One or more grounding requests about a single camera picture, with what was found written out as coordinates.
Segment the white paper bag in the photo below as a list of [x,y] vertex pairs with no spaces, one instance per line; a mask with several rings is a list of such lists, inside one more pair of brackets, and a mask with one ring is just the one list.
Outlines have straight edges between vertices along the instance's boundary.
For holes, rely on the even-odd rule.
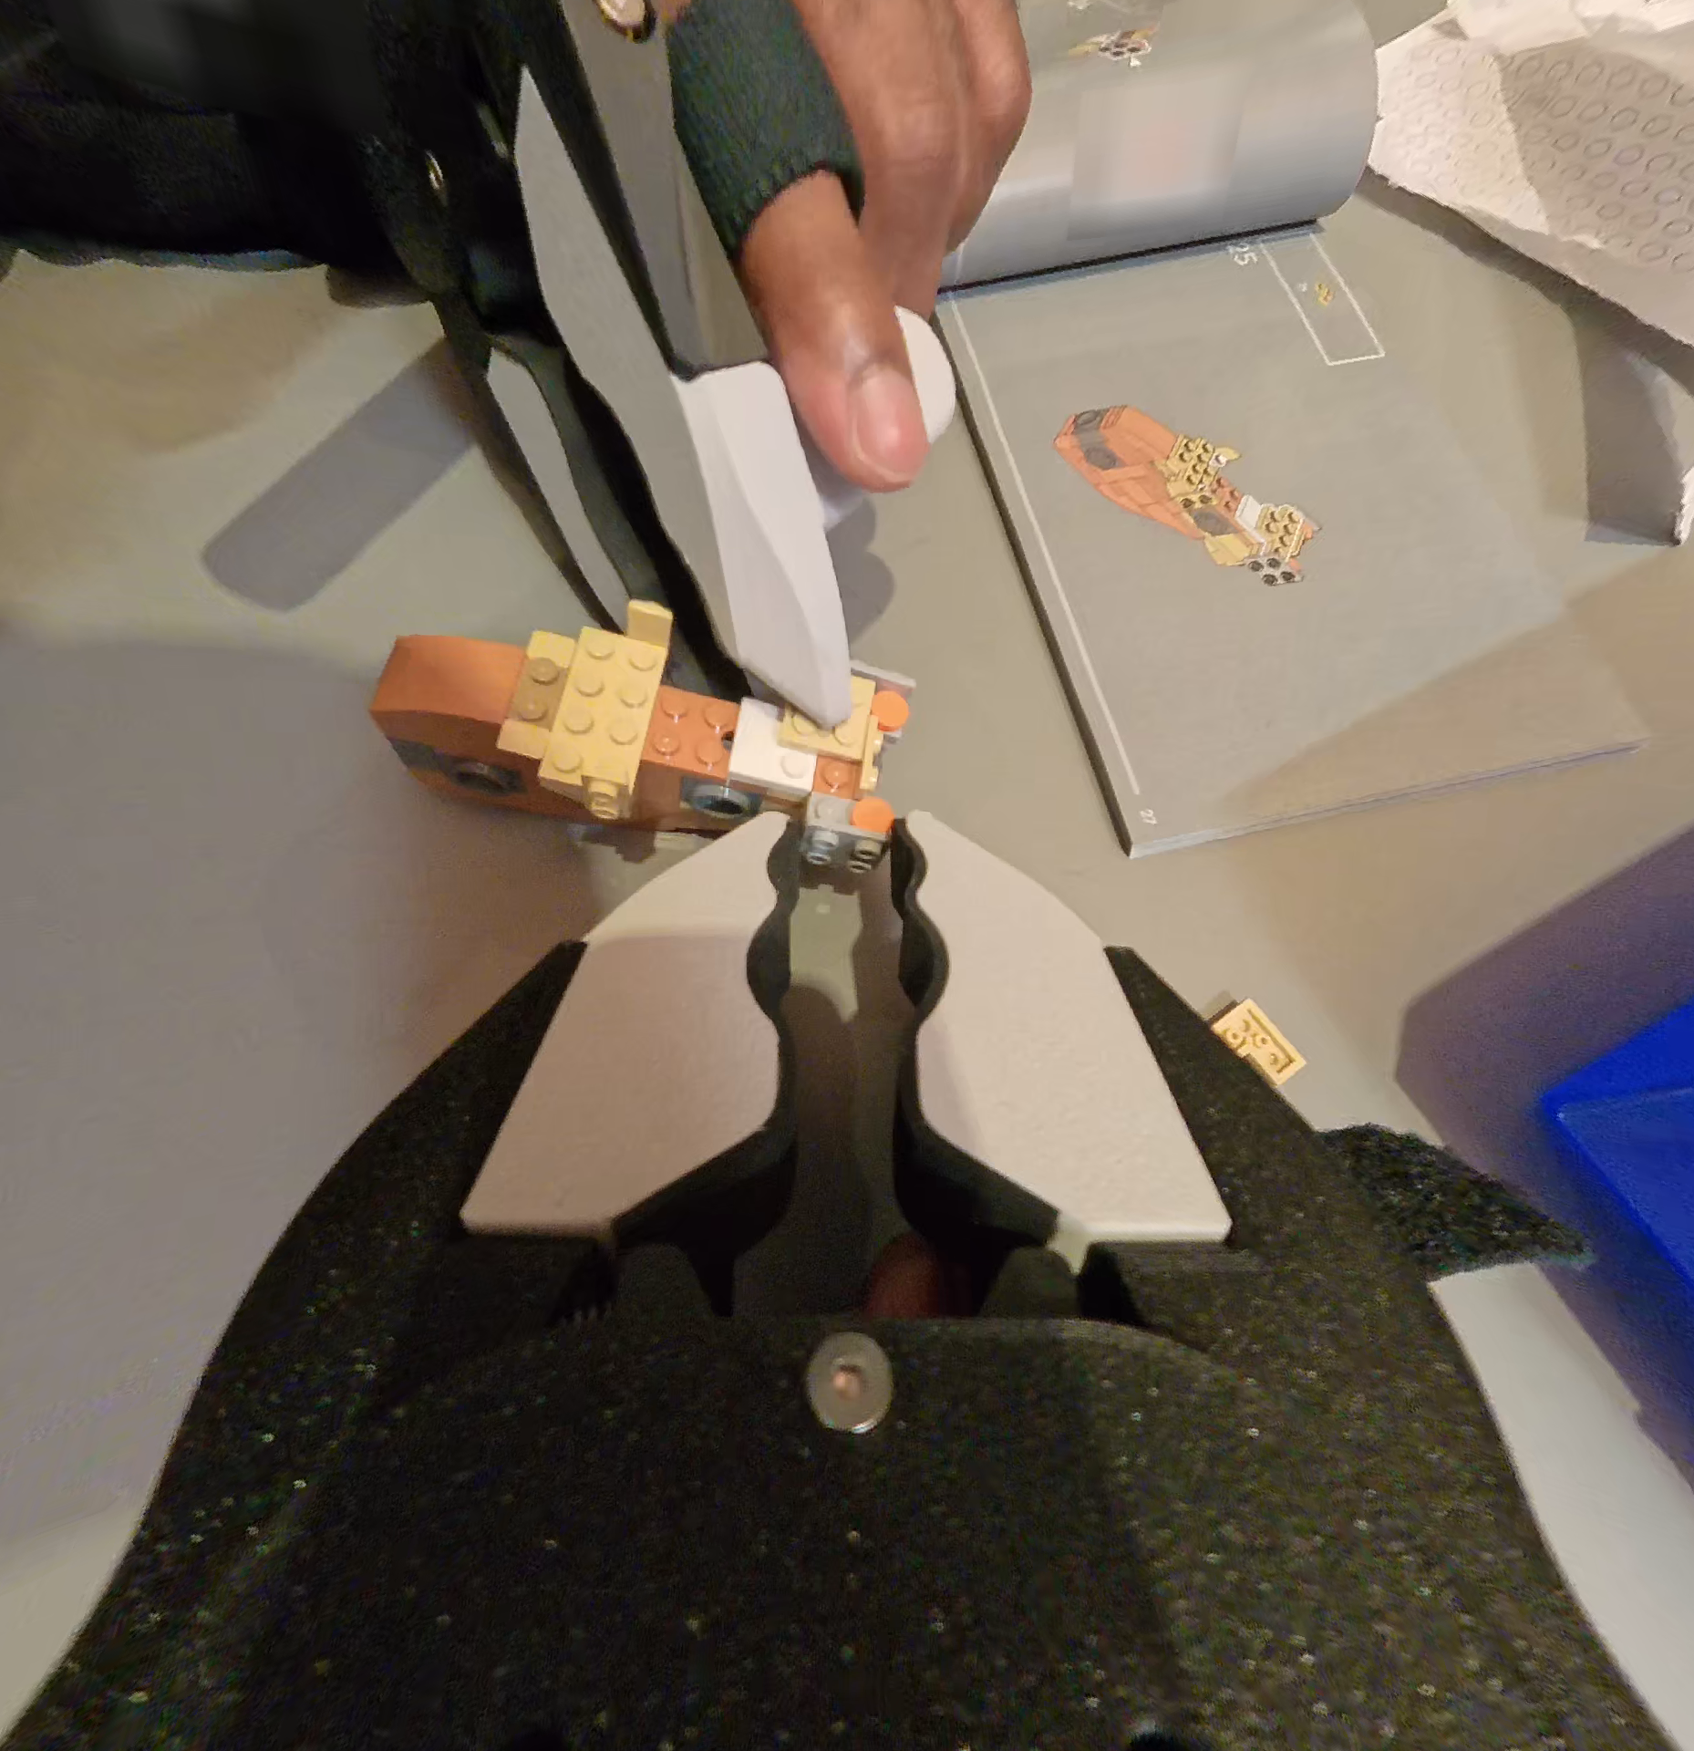
[[1694,0],[1446,5],[1376,52],[1365,165],[1694,349]]

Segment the brown tan brick model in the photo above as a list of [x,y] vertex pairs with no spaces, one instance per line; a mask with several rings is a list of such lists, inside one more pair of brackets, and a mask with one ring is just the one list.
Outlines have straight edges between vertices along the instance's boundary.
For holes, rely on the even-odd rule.
[[580,823],[725,837],[767,808],[806,823],[812,791],[879,796],[879,753],[907,724],[904,676],[854,664],[848,718],[819,730],[767,699],[679,687],[666,656],[671,613],[649,597],[629,628],[538,628],[521,648],[410,636],[373,718],[420,784]]

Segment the small grey orange brick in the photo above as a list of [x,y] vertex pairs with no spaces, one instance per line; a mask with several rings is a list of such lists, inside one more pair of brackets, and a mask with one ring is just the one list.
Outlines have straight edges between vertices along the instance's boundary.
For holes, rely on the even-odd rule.
[[875,872],[892,828],[892,808],[879,796],[848,800],[812,791],[806,804],[797,862],[812,872]]

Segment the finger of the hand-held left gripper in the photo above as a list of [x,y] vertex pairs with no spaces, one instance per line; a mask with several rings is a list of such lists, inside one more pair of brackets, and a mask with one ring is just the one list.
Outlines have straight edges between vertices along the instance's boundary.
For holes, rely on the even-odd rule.
[[534,73],[518,187],[552,328],[615,405],[712,641],[783,706],[840,724],[854,710],[840,580],[781,374],[671,377]]
[[538,484],[605,622],[629,628],[629,606],[641,597],[641,539],[631,533],[605,452],[574,395],[581,377],[556,344],[492,344],[486,394]]

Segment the person's left hand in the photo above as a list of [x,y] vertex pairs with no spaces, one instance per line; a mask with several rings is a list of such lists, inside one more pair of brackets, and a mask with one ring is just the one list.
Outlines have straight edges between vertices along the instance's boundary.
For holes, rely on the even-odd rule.
[[864,165],[864,206],[827,173],[747,226],[739,282],[812,450],[861,490],[904,490],[928,452],[892,306],[928,316],[1029,110],[1007,0],[796,5]]

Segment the tan corner plate brick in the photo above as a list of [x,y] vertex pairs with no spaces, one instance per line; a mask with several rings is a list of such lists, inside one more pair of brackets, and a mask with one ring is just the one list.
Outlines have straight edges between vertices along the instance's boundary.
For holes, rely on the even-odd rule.
[[1288,1032],[1252,1000],[1227,1000],[1207,1019],[1243,1059],[1252,1059],[1272,1089],[1288,1089],[1309,1055],[1288,1041]]

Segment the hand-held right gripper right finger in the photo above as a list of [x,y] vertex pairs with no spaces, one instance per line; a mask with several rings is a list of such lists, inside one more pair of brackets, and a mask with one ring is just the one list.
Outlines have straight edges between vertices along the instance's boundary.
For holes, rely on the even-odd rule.
[[890,847],[897,984],[892,1191],[959,1256],[1040,1243],[1210,1249],[1227,1204],[1098,935],[942,814]]

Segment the grey instruction booklet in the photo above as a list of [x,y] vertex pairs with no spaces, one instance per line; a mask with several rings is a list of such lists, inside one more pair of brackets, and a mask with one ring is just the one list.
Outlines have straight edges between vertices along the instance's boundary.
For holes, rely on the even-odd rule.
[[942,331],[1132,855],[1641,743],[1321,240],[1356,5],[1018,5]]

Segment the blue plastic bin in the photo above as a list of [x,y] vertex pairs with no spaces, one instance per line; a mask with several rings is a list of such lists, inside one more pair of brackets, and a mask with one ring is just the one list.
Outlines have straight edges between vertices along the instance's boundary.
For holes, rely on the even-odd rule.
[[1624,1330],[1694,1421],[1694,995],[1539,1099]]

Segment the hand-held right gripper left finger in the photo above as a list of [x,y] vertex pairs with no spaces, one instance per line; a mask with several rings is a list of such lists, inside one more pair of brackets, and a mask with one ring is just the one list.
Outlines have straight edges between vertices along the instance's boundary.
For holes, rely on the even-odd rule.
[[629,1239],[629,1213],[744,1148],[781,1102],[791,814],[756,814],[622,897],[463,1204],[469,1233]]

